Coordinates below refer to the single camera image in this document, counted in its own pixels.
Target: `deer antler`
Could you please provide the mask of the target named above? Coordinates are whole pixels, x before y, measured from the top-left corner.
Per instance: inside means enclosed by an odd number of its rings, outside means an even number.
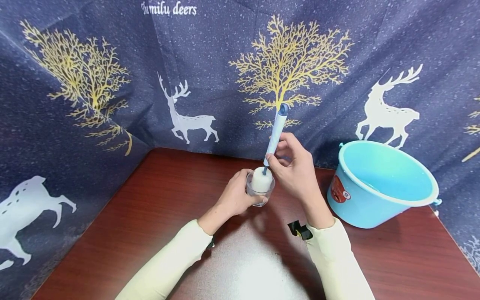
[[[157,76],[158,76],[158,82],[160,82],[160,87],[162,88],[163,93],[165,94],[165,97],[168,97],[167,89],[164,88],[164,87],[163,87],[163,84],[162,84],[162,82],[163,82],[162,76],[160,76],[160,74],[159,74],[158,72],[157,72],[156,74],[157,74]]]
[[[397,79],[392,81],[393,77],[390,77],[390,79],[385,84],[381,84],[381,85],[410,84],[419,79],[418,74],[420,73],[422,67],[423,67],[423,64],[421,64],[416,71],[413,71],[413,67],[411,67],[408,70],[408,75],[405,78],[402,78],[403,74],[405,73],[404,71],[402,71],[400,75],[397,77]]]
[[[177,87],[175,87],[175,94],[172,95],[173,99],[177,99],[178,97],[186,97],[190,95],[190,91],[187,91],[188,83],[186,80],[185,80],[185,86],[183,86],[182,83],[180,83],[179,86],[180,86],[180,92],[178,91]]]

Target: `forearm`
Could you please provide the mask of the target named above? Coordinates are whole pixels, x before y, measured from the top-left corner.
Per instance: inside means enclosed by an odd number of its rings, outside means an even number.
[[[213,234],[228,218],[222,207],[214,206],[198,221],[189,222],[135,274],[116,299],[165,299],[183,273],[200,260]]]
[[[307,227],[313,234],[313,238],[307,241],[307,248],[322,279],[326,298],[373,300],[340,220],[335,218],[330,228]]]
[[[320,192],[320,189],[314,188],[303,199],[300,199],[303,211],[307,217],[308,224],[317,228],[330,228],[335,223],[332,213]]]

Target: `brush handle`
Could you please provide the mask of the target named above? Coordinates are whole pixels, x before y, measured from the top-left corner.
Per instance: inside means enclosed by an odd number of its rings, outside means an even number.
[[[288,114],[288,105],[282,104],[280,106],[280,109],[278,110],[278,113],[275,115],[275,121],[273,123],[273,129],[272,129],[272,136],[270,137],[270,142],[268,143],[268,148],[265,155],[267,155],[268,153],[271,153],[271,154],[275,153],[278,140],[280,139],[280,134],[282,133],[283,126],[285,125],[285,121],[287,120],[287,114]],[[270,166],[266,158],[264,159],[264,166],[267,166],[267,167]]]

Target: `hand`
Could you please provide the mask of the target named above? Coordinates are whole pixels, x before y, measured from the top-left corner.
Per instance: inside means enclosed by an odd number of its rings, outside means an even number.
[[[320,193],[312,155],[292,133],[283,132],[280,135],[275,156],[267,154],[268,163],[290,195],[305,202],[310,200],[312,195],[317,196]]]
[[[292,133],[280,135],[275,155],[267,154],[267,160],[283,188],[302,203],[309,224],[318,229],[333,226],[335,220],[318,187],[312,155]]]
[[[228,219],[239,215],[250,206],[261,203],[265,196],[249,196],[245,192],[247,175],[253,172],[242,169],[228,182],[217,203],[198,219],[198,225],[208,235],[213,235]]]

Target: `black clip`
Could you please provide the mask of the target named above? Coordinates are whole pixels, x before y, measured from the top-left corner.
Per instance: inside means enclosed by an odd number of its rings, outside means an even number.
[[[205,250],[210,250],[213,247],[215,247],[215,236],[212,236],[212,241],[210,242],[210,244],[208,244],[208,246]]]
[[[313,238],[313,234],[308,230],[306,225],[300,226],[300,222],[297,220],[295,222],[289,223],[288,228],[294,236],[300,236],[302,240],[309,240]]]

